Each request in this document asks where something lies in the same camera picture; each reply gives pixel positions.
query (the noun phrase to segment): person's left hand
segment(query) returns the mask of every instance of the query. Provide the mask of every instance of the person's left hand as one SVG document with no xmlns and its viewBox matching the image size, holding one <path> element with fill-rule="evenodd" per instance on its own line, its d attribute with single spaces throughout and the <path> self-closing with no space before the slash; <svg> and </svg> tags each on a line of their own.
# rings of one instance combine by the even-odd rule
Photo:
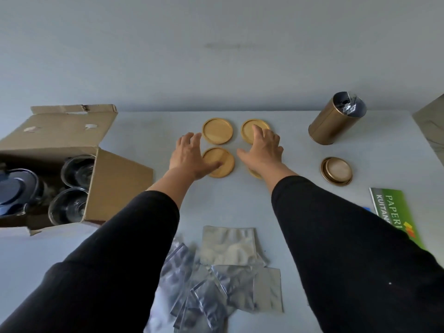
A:
<svg viewBox="0 0 444 333">
<path fill-rule="evenodd" d="M 200 154 L 202 133 L 188 132 L 176 141 L 176 149 L 171 155 L 170 170 L 180 168 L 192 175 L 194 180 L 202 179 L 222 165 L 216 161 L 207 163 Z"/>
</svg>

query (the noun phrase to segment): cardboard box flap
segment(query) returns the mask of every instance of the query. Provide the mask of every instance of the cardboard box flap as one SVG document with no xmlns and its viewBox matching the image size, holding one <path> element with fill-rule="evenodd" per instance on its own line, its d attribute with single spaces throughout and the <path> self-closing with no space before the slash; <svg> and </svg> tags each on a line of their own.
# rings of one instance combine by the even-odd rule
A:
<svg viewBox="0 0 444 333">
<path fill-rule="evenodd" d="M 152 181 L 151 168 L 99 148 L 84 220 L 108 221 Z"/>
<path fill-rule="evenodd" d="M 32 111 L 36 114 L 0 140 L 0 150 L 98 146 L 117 115 L 114 105 L 33 106 Z"/>
</svg>

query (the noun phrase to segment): floor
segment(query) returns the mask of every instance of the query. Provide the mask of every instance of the floor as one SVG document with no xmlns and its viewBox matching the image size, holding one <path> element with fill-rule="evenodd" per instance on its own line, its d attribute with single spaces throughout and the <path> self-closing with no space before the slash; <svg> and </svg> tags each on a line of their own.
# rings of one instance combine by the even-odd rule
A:
<svg viewBox="0 0 444 333">
<path fill-rule="evenodd" d="M 413 118 L 444 165 L 444 95 L 414 113 Z"/>
</svg>

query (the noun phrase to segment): gray wall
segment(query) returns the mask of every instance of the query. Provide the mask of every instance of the gray wall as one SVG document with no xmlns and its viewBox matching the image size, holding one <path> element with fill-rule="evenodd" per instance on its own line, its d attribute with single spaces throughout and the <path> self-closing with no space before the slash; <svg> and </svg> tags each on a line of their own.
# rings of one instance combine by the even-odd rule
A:
<svg viewBox="0 0 444 333">
<path fill-rule="evenodd" d="M 0 113 L 318 110 L 444 92 L 444 0 L 1 0 Z"/>
</svg>

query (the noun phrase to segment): wooden lid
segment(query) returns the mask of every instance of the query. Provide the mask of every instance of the wooden lid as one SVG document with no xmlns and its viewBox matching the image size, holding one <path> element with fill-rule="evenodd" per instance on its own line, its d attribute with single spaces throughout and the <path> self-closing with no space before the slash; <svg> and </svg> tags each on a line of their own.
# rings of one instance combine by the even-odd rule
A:
<svg viewBox="0 0 444 333">
<path fill-rule="evenodd" d="M 258 172 L 256 172 L 255 170 L 251 170 L 250 168 L 248 168 L 248 171 L 255 178 L 262 180 L 262 176 Z"/>
<path fill-rule="evenodd" d="M 205 162 L 223 162 L 222 166 L 209 174 L 209 176 L 212 178 L 224 178 L 230 174 L 234 168 L 234 156 L 229 151 L 221 147 L 209 148 L 203 153 L 202 158 Z"/>
<path fill-rule="evenodd" d="M 353 179 L 352 167 L 338 157 L 327 157 L 321 163 L 322 176 L 334 185 L 348 185 Z"/>
<path fill-rule="evenodd" d="M 270 129 L 270 126 L 260 119 L 250 119 L 242 124 L 241 127 L 241 136 L 248 144 L 253 144 L 253 125 L 258 125 L 263 129 Z"/>
<path fill-rule="evenodd" d="M 202 135 L 211 144 L 225 144 L 233 136 L 233 127 L 225 119 L 211 118 L 203 124 Z"/>
</svg>

